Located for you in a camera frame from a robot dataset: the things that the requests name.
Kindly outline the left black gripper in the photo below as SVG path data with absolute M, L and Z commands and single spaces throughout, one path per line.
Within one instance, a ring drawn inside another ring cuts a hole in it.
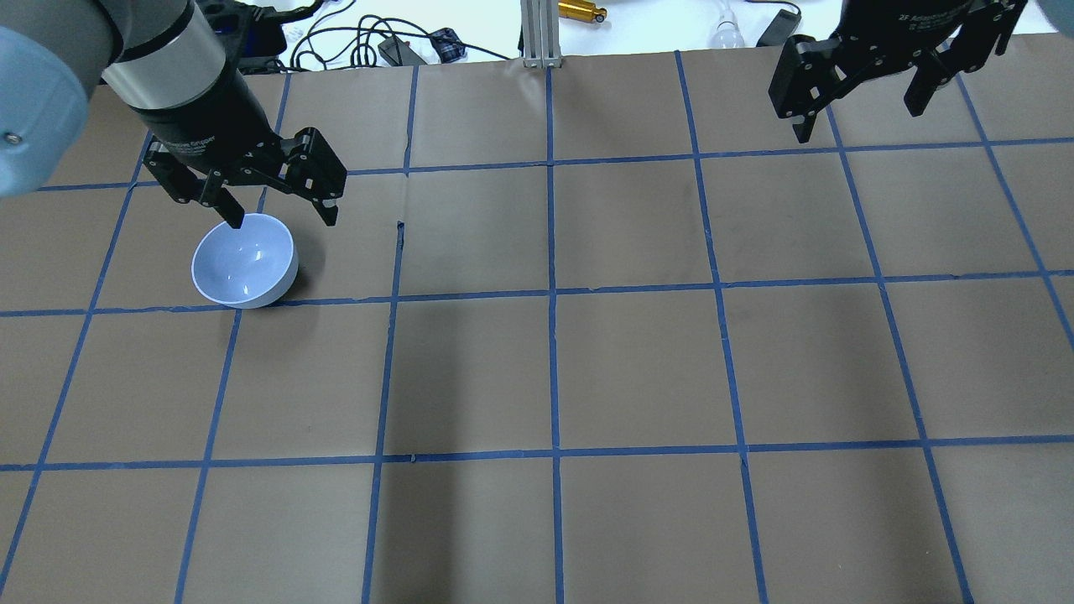
M 231 229 L 246 211 L 227 188 L 252 182 L 310 202 L 326 227 L 336 226 L 347 169 L 315 128 L 274 133 L 261 103 L 233 64 L 211 88 L 183 106 L 134 107 L 154 135 L 142 164 L 178 204 L 212 208 Z

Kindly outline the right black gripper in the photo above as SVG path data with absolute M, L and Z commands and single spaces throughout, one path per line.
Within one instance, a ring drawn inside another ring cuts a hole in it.
M 865 81 L 916 64 L 903 96 L 911 116 L 925 113 L 937 89 L 957 74 L 978 71 L 1008 49 L 1027 1 L 844 1 L 839 34 L 790 35 L 768 87 L 778 118 L 790 119 L 798 143 L 816 119 Z M 952 39 L 945 51 L 932 49 Z

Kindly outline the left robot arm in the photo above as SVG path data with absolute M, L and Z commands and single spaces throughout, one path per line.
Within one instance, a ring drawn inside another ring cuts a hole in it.
M 315 128 L 278 135 L 195 1 L 4 1 L 3 196 L 50 179 L 104 81 L 151 134 L 143 164 L 173 202 L 241 228 L 233 186 L 297 195 L 337 222 L 347 172 Z

